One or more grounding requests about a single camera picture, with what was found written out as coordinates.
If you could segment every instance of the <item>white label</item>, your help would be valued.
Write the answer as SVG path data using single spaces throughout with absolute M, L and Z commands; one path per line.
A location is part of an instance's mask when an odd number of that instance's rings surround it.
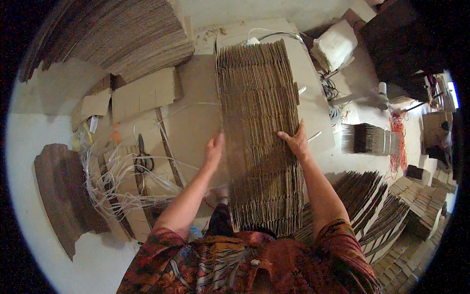
M 98 117 L 96 115 L 91 117 L 90 122 L 90 133 L 96 132 L 96 127 L 98 126 Z

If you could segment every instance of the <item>person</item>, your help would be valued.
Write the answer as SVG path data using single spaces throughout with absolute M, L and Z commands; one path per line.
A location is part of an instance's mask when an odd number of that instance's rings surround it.
M 294 136 L 278 136 L 304 171 L 314 216 L 311 247 L 266 232 L 234 232 L 224 203 L 215 208 L 205 236 L 188 243 L 222 156 L 225 138 L 218 133 L 206 145 L 201 170 L 155 222 L 117 293 L 381 292 L 343 203 L 308 150 L 303 120 Z M 224 195 L 220 200 L 226 201 Z

